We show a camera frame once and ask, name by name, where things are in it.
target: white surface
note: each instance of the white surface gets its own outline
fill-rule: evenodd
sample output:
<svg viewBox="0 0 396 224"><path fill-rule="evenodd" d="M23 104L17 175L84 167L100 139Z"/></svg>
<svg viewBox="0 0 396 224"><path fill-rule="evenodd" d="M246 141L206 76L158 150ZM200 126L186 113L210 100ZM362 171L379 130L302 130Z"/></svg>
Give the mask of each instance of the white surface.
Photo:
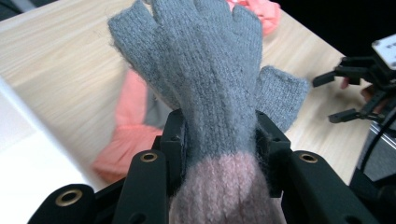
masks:
<svg viewBox="0 0 396 224"><path fill-rule="evenodd" d="M56 189L92 185L67 151L0 78L0 223L26 223Z"/></svg>
<svg viewBox="0 0 396 224"><path fill-rule="evenodd" d="M373 49L390 69L396 70L396 35L375 41Z"/></svg>

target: knit fabric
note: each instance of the knit fabric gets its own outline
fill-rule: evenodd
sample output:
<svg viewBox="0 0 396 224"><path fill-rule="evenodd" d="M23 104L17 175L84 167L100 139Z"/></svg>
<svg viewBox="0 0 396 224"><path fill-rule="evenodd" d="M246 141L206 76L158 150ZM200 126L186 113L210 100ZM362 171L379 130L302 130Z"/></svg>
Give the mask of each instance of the knit fabric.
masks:
<svg viewBox="0 0 396 224"><path fill-rule="evenodd" d="M233 10L236 4L246 7L254 12L262 22L262 32L264 35L271 34L280 21L280 5L268 0L226 0ZM151 0L144 0L146 4L151 4Z"/></svg>
<svg viewBox="0 0 396 224"><path fill-rule="evenodd" d="M278 223L255 158L260 21L240 6L230 13L223 0L151 4L154 18L138 0L109 27L122 55L157 93L176 99L187 121L188 171L172 220ZM246 62L251 49L259 58Z"/></svg>
<svg viewBox="0 0 396 224"><path fill-rule="evenodd" d="M285 133L297 119L308 92L307 80L273 66L265 66L257 77L256 109L266 114Z"/></svg>

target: screw hole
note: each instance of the screw hole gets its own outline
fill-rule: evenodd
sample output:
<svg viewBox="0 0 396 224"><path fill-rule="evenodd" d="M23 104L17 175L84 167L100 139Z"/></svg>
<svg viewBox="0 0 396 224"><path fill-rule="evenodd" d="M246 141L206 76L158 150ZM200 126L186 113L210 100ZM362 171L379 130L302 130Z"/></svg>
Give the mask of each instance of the screw hole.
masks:
<svg viewBox="0 0 396 224"><path fill-rule="evenodd" d="M141 224L146 221L146 216L143 213L134 213L129 218L131 224Z"/></svg>
<svg viewBox="0 0 396 224"><path fill-rule="evenodd" d="M317 159L316 157L314 157L314 156L312 156L312 155L310 155L310 154L306 154L306 153L301 154L301 155L300 155L300 159L301 159L302 161L306 161L306 162L310 162L310 163L316 163L316 162L318 162L318 159Z"/></svg>
<svg viewBox="0 0 396 224"><path fill-rule="evenodd" d="M346 217L347 224L361 224L361 221L356 217Z"/></svg>
<svg viewBox="0 0 396 224"><path fill-rule="evenodd" d="M82 197L82 191L79 189L69 189L59 195L55 203L60 207L66 207L73 203L76 203Z"/></svg>
<svg viewBox="0 0 396 224"><path fill-rule="evenodd" d="M144 162L152 162L152 161L157 160L157 158L158 158L157 154L152 153L152 152L148 152L148 153L143 154L140 157L140 160L144 161Z"/></svg>

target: light wood surface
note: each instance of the light wood surface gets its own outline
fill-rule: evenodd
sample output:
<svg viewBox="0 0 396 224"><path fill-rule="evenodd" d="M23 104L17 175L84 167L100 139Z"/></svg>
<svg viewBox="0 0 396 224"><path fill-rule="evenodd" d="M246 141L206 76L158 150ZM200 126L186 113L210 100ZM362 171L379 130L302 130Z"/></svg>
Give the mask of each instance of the light wood surface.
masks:
<svg viewBox="0 0 396 224"><path fill-rule="evenodd" d="M0 76L48 125L89 173L109 142L125 63L107 20L133 1L61 0L0 22ZM309 80L331 71L342 54L282 12L264 38L262 65ZM370 122L331 124L327 116L361 107L359 87L313 89L287 132L292 149L317 152L348 182Z"/></svg>

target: pink garment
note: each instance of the pink garment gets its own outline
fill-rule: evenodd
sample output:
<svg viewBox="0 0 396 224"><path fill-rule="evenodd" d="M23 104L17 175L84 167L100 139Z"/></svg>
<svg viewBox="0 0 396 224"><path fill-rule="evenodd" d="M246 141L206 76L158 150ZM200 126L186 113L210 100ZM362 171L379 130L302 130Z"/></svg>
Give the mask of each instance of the pink garment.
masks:
<svg viewBox="0 0 396 224"><path fill-rule="evenodd" d="M233 10L235 4L246 7L254 12L262 22L262 33L271 34L279 24L280 5L268 0L227 0L230 9Z"/></svg>
<svg viewBox="0 0 396 224"><path fill-rule="evenodd" d="M132 157L151 149L162 130L144 124L147 111L147 84L134 71L128 71L116 108L116 129L110 144L92 164L93 170L107 182L128 174Z"/></svg>

